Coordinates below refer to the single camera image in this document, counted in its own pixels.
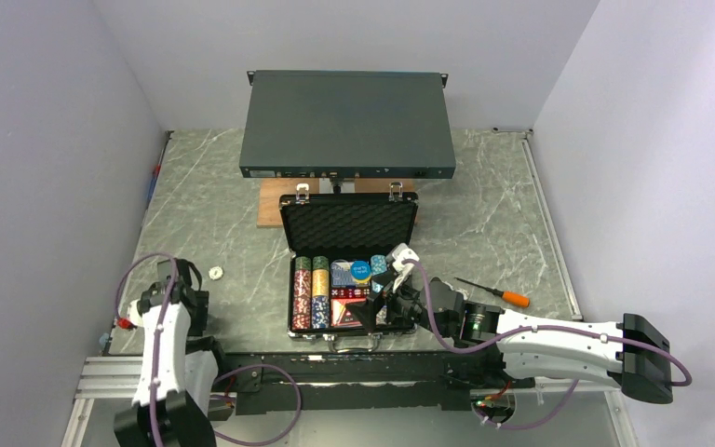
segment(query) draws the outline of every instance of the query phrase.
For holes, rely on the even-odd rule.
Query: white wall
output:
[[[247,70],[441,71],[452,126],[527,129],[598,0],[95,0],[166,129],[244,127]]]
[[[641,445],[715,445],[715,2],[600,2],[533,144],[585,314],[643,314],[695,376],[630,403]]]
[[[61,443],[162,142],[89,1],[0,2],[0,446]]]

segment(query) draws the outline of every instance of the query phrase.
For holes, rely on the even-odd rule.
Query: screwdriver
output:
[[[469,284],[471,286],[478,287],[479,289],[483,289],[492,295],[499,296],[500,298],[503,298],[503,301],[506,303],[512,304],[512,305],[518,305],[519,307],[527,307],[530,305],[530,299],[528,299],[527,296],[520,295],[518,293],[514,293],[513,291],[498,291],[497,289],[493,289],[491,287],[486,287],[486,286],[481,286],[479,284],[476,284],[475,282],[470,282],[466,279],[461,279],[457,278],[457,281],[462,281],[465,284]]]

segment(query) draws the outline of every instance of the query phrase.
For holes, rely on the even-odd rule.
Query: red connector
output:
[[[130,322],[129,319],[127,318],[120,318],[116,321],[116,326],[122,328],[122,329],[127,329],[128,331],[132,331],[136,328],[136,325]]]

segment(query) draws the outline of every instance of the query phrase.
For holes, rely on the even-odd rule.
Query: case latch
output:
[[[401,201],[401,182],[392,182],[390,184],[390,201],[399,202]]]
[[[297,183],[295,201],[299,204],[308,202],[308,183]]]

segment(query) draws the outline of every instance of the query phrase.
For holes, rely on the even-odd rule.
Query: green poker chip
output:
[[[328,258],[324,256],[314,258],[314,270],[327,270],[329,265]]]
[[[294,260],[295,270],[311,270],[311,258],[306,258],[305,256],[298,256]]]

